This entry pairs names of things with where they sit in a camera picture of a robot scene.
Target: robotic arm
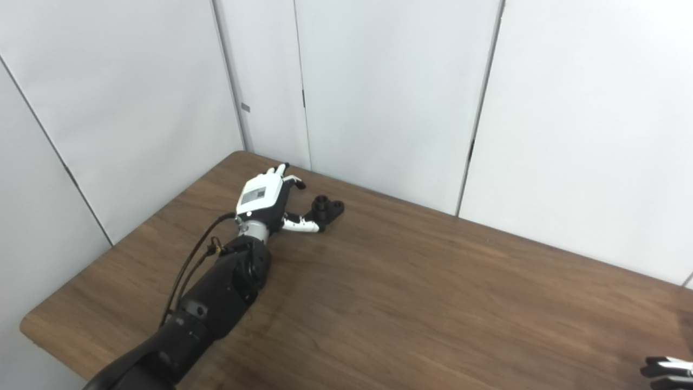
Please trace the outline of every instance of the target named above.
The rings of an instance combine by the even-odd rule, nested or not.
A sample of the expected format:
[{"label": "robotic arm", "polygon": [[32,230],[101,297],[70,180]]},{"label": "robotic arm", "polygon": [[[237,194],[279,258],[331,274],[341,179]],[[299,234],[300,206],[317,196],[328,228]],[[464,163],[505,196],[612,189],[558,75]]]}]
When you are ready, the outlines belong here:
[{"label": "robotic arm", "polygon": [[288,167],[270,168],[245,183],[236,212],[220,217],[195,249],[223,219],[235,219],[238,236],[224,246],[210,245],[206,255],[218,253],[216,263],[187,292],[183,284],[170,310],[181,270],[158,331],[97,373],[84,390],[175,390],[207,348],[231,332],[265,286],[272,263],[269,237],[283,229],[322,232],[344,212],[342,202],[326,196],[318,196],[303,216],[286,212],[291,188],[306,188],[296,176],[284,176]]}]

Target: white wall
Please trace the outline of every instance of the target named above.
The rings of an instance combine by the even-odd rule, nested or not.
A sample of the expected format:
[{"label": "white wall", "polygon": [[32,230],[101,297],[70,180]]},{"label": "white wall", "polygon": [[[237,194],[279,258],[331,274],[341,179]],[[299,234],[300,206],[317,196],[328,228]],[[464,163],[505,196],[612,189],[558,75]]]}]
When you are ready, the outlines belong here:
[{"label": "white wall", "polygon": [[310,169],[294,3],[216,5],[248,151]]},{"label": "white wall", "polygon": [[231,152],[209,1],[0,1],[0,54],[113,242]]},{"label": "white wall", "polygon": [[460,216],[683,283],[691,14],[684,0],[507,0]]},{"label": "white wall", "polygon": [[498,6],[296,0],[313,171],[455,213]]},{"label": "white wall", "polygon": [[109,244],[2,64],[0,168],[0,389],[80,389],[19,323]]}]

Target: black cable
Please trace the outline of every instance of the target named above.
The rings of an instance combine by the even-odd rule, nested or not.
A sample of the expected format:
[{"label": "black cable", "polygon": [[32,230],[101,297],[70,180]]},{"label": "black cable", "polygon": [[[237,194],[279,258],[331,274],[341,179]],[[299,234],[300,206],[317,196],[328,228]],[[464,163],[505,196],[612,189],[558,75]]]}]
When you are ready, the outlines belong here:
[{"label": "black cable", "polygon": [[188,265],[190,262],[193,260],[193,256],[197,253],[198,249],[200,249],[202,243],[204,240],[207,238],[209,233],[211,233],[216,226],[221,223],[222,221],[225,221],[227,219],[232,219],[236,218],[236,213],[235,212],[230,212],[222,215],[221,217],[217,218],[214,223],[212,223],[208,228],[207,231],[204,232],[202,237],[200,237],[200,240],[198,241],[197,244],[195,244],[195,248],[193,248],[193,251],[190,252],[190,255],[188,256],[187,259],[185,259],[185,262],[183,263],[183,266],[181,266],[180,271],[178,271],[178,275],[175,278],[175,281],[173,282],[173,288],[171,289],[171,292],[168,295],[168,300],[166,301],[166,306],[164,308],[164,313],[161,315],[161,321],[159,322],[159,328],[164,326],[166,322],[166,317],[168,316],[168,313],[170,313],[170,306],[171,302],[173,302],[173,297],[175,296],[175,291],[178,289],[178,284],[180,283],[180,280],[183,278],[183,274],[185,273],[185,270],[188,268]]},{"label": "black cable", "polygon": [[188,275],[185,277],[185,280],[183,280],[183,285],[178,289],[178,298],[175,301],[175,304],[173,307],[178,307],[180,305],[180,301],[183,298],[183,294],[185,294],[185,289],[188,287],[188,282],[190,282],[190,278],[193,276],[195,271],[197,271],[198,268],[202,265],[204,262],[204,259],[207,259],[209,256],[212,256],[214,253],[221,253],[222,251],[222,246],[221,246],[221,241],[219,240],[219,237],[212,237],[211,239],[211,244],[207,246],[207,252],[202,254],[200,258],[197,260],[195,265],[193,265],[193,269],[188,272]]}]

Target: robotic hand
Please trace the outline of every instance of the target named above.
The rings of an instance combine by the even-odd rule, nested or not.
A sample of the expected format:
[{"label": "robotic hand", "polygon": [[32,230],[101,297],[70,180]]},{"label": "robotic hand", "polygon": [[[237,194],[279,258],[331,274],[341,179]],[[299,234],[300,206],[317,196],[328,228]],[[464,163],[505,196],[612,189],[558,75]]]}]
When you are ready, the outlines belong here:
[{"label": "robotic hand", "polygon": [[305,216],[286,212],[286,201],[294,185],[305,189],[306,184],[294,175],[284,176],[288,163],[276,168],[269,168],[267,173],[248,180],[236,206],[236,213],[241,232],[256,234],[261,238],[264,230],[268,234],[280,229],[295,232],[321,232],[342,211],[341,202],[330,202],[325,196],[318,196],[313,209]]},{"label": "robotic hand", "polygon": [[[344,212],[344,204],[321,195],[303,216],[286,212],[293,186],[305,189],[296,176],[284,176],[288,163],[248,180],[236,212],[219,217],[199,240],[174,282],[158,331],[135,349],[116,359],[92,378],[84,390],[175,390],[175,384],[211,346],[228,335],[265,286],[272,263],[269,237],[284,229],[322,232]],[[221,221],[235,219],[238,236],[221,246],[214,238],[181,287],[178,284],[195,252]],[[215,264],[188,291],[190,275],[207,256],[219,254]]]},{"label": "robotic hand", "polygon": [[653,390],[693,389],[693,362],[665,356],[645,358],[642,376],[655,378],[650,383]]}]

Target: wood grain surface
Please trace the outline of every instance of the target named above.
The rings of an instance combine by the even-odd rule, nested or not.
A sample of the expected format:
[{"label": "wood grain surface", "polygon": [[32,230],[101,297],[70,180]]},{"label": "wood grain surface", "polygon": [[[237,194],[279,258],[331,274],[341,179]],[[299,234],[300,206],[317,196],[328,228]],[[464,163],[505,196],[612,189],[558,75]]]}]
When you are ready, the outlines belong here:
[{"label": "wood grain surface", "polygon": [[[22,332],[93,376],[155,331],[194,243],[273,164],[230,155],[36,307]],[[267,287],[178,389],[632,390],[647,388],[646,355],[691,357],[693,291],[289,173],[308,184],[289,211],[326,194],[346,212],[325,233],[271,238]],[[215,231],[234,234],[230,223]]]}]

